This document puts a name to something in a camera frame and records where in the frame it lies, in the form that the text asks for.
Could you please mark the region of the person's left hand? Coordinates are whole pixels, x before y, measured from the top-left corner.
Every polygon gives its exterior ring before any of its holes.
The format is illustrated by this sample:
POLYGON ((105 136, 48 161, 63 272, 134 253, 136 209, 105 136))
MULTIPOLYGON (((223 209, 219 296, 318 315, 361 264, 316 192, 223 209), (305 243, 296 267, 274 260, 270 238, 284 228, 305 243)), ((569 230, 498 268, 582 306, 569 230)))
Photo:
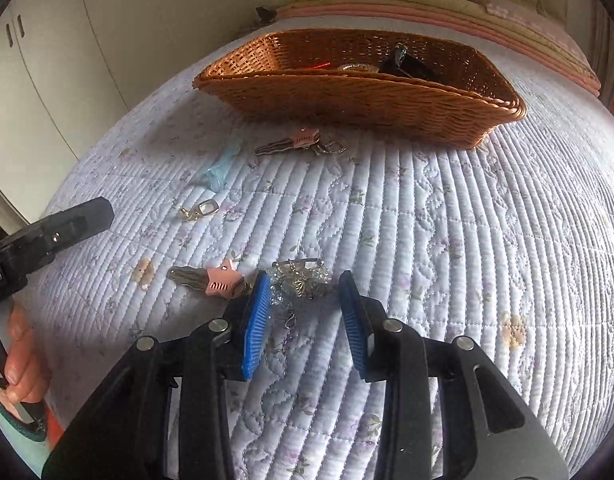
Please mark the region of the person's left hand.
POLYGON ((51 373, 36 343, 25 308, 19 302, 14 302, 8 318, 8 333, 12 343, 3 373, 8 386, 0 387, 0 403, 15 418, 22 420, 18 406, 41 402, 49 390, 51 373))

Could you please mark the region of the green right sleeve forearm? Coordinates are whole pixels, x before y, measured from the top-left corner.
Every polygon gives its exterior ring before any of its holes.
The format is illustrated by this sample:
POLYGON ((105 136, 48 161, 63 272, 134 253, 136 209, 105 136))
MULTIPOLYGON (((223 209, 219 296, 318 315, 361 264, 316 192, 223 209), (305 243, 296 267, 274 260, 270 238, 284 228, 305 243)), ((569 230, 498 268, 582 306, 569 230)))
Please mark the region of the green right sleeve forearm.
POLYGON ((44 404, 44 408, 41 427, 29 429, 0 403, 0 434, 16 457, 32 471, 34 479, 41 478, 43 466, 63 434, 49 405, 44 404))

